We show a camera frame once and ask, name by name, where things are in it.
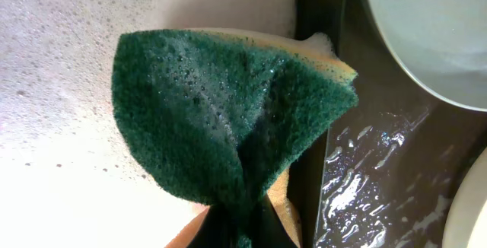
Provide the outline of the cream white plate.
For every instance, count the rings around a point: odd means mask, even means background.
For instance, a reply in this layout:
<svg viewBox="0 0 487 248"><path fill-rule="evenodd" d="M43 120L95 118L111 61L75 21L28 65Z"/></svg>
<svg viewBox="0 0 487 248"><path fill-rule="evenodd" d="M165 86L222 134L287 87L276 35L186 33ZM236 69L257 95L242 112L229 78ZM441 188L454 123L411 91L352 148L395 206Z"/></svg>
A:
<svg viewBox="0 0 487 248"><path fill-rule="evenodd" d="M448 212L443 248L486 248L486 150L469 169Z"/></svg>

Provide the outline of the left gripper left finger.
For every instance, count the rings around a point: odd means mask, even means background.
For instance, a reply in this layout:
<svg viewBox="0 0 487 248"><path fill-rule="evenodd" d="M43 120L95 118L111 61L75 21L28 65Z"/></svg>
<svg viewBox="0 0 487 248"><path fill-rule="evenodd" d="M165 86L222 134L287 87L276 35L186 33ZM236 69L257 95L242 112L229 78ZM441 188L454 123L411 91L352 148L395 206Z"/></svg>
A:
<svg viewBox="0 0 487 248"><path fill-rule="evenodd" d="M223 205L209 208L188 248L236 248L237 225Z"/></svg>

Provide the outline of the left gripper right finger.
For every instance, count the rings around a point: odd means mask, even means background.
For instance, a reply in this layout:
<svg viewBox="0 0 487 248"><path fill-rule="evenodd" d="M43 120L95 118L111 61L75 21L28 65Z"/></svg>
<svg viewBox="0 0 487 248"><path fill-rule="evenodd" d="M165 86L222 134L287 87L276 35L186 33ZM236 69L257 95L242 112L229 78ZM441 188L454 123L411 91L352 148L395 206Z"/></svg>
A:
<svg viewBox="0 0 487 248"><path fill-rule="evenodd" d="M267 195L253 208L249 221L252 248L297 248Z"/></svg>

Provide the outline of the green yellow scrub sponge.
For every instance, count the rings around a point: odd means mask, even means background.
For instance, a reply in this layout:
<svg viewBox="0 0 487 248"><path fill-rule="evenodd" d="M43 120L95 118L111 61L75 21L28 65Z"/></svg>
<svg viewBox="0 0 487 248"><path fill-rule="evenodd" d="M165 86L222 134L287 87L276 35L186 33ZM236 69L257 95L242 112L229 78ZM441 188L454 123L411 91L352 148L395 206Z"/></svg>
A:
<svg viewBox="0 0 487 248"><path fill-rule="evenodd" d="M293 40L225 28L119 37L113 115L131 155L166 192L206 206L173 241L187 247L213 205L252 247L250 215L265 195L291 240L285 174L356 106L356 71L316 33Z"/></svg>

